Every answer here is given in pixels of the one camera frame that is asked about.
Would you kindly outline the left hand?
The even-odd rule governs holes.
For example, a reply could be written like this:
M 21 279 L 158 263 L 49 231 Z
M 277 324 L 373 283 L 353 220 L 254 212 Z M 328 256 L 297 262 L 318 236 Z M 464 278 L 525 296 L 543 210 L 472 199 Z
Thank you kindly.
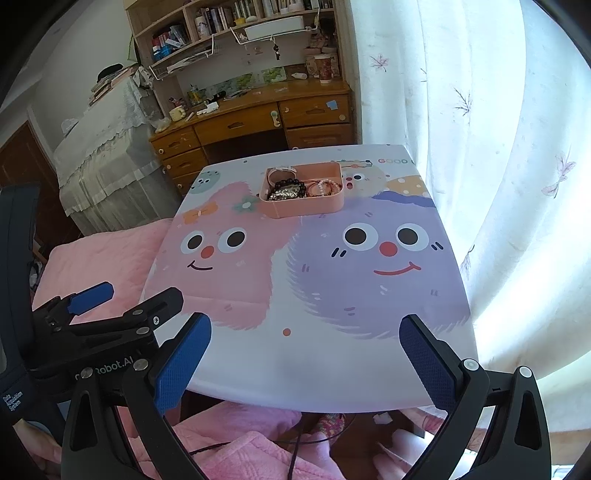
M 14 430 L 39 467 L 61 463 L 62 449 L 51 435 L 24 420 L 18 421 Z

